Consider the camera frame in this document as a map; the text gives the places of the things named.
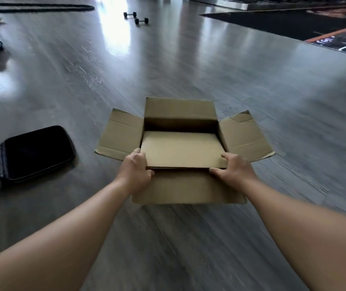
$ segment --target forearm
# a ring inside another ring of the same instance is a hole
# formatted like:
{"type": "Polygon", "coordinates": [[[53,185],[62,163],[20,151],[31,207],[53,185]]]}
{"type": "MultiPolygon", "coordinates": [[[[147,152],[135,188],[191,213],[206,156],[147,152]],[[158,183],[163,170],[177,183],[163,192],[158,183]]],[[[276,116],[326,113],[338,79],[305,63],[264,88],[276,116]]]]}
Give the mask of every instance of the forearm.
{"type": "Polygon", "coordinates": [[[113,182],[0,253],[0,290],[78,290],[127,196],[113,182]]]}
{"type": "Polygon", "coordinates": [[[258,180],[241,188],[312,290],[346,290],[346,216],[283,195],[258,180]]]}

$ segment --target open black case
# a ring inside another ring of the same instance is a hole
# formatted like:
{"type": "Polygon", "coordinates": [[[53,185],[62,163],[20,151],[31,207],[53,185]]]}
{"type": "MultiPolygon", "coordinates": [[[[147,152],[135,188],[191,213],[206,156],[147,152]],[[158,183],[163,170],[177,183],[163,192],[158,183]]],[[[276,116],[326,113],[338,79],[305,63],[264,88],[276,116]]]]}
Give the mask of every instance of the open black case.
{"type": "Polygon", "coordinates": [[[74,159],[72,140],[60,126],[8,138],[0,143],[0,189],[4,182],[26,181],[74,159]]]}

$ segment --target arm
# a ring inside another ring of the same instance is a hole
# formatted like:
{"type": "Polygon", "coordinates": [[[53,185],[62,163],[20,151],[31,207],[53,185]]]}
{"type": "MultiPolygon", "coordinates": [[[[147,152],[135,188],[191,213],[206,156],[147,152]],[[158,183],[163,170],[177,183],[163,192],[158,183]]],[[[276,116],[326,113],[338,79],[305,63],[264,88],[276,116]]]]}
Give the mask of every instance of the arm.
{"type": "Polygon", "coordinates": [[[286,260],[311,290],[346,290],[346,215],[283,195],[251,164],[224,153],[227,169],[210,172],[243,192],[286,260]]]}
{"type": "Polygon", "coordinates": [[[127,197],[154,174],[134,150],[115,180],[58,220],[0,253],[0,291],[78,290],[127,197]]]}

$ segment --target orange stripe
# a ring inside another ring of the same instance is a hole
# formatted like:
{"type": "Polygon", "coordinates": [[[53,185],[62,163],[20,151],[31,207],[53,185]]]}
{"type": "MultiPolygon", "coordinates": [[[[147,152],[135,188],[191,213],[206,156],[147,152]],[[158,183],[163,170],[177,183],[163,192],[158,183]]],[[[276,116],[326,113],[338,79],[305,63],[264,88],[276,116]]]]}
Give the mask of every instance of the orange stripe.
{"type": "Polygon", "coordinates": [[[323,34],[322,36],[319,36],[319,37],[316,37],[316,38],[312,38],[312,39],[308,39],[308,40],[305,40],[305,42],[308,42],[308,43],[311,43],[311,42],[315,42],[317,40],[321,40],[321,39],[324,39],[324,38],[328,38],[330,36],[334,36],[336,34],[340,34],[340,33],[344,33],[346,32],[346,29],[341,29],[339,31],[334,31],[332,33],[329,33],[329,34],[323,34]]]}

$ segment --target person's left hand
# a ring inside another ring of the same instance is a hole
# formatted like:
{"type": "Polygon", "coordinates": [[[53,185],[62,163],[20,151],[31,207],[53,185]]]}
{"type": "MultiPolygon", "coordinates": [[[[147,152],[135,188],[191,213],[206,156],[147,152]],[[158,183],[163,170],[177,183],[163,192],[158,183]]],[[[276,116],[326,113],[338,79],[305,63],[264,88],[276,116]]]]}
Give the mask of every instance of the person's left hand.
{"type": "Polygon", "coordinates": [[[115,178],[125,187],[129,195],[144,189],[154,175],[153,170],[146,169],[146,155],[140,151],[141,149],[137,148],[126,156],[115,178]]]}

